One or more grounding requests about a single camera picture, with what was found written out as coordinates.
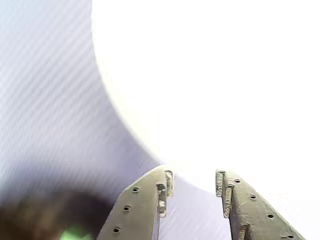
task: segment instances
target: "small hole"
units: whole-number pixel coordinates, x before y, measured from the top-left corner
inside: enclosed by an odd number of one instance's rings
[[[130,209],[131,209],[131,206],[129,206],[129,205],[125,205],[124,208],[123,208],[123,210],[124,210],[125,212],[129,212]]]
[[[114,232],[115,234],[120,233],[120,231],[121,231],[121,228],[118,227],[118,226],[116,226],[116,227],[113,229],[113,232]]]
[[[134,192],[134,193],[137,193],[137,192],[139,192],[139,187],[138,186],[135,186],[133,189],[132,189],[132,191]]]

